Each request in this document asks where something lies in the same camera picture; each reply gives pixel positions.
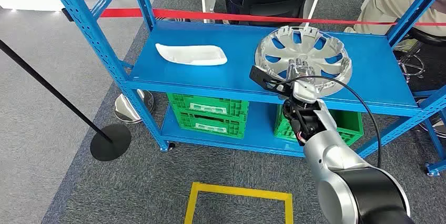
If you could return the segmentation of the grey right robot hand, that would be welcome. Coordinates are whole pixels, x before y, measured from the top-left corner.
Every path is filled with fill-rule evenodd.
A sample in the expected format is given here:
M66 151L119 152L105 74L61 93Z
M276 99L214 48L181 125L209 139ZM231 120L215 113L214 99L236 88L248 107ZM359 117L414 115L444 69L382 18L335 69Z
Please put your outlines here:
M300 58L289 59L288 68L286 74L286 80L291 80L302 76L314 76L315 70L309 66L306 61L302 61Z

